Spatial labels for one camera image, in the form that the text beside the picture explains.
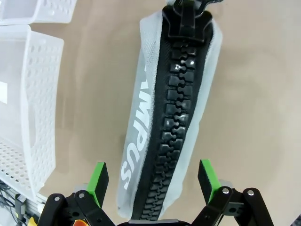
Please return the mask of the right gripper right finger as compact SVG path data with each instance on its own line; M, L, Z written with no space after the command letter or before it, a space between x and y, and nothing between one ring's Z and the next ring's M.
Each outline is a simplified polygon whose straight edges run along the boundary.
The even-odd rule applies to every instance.
M198 180L206 206L192 222L194 226L217 226L224 216L234 217L239 226L269 225L269 211L258 189L239 192L222 186L209 160L200 161Z

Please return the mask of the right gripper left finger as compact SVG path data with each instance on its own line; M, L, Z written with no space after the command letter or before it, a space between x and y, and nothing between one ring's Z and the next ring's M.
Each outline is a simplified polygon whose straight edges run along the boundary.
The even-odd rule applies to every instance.
M51 194L40 216L41 226L111 226L113 222L102 209L109 176L106 163L96 164L84 190L65 197Z

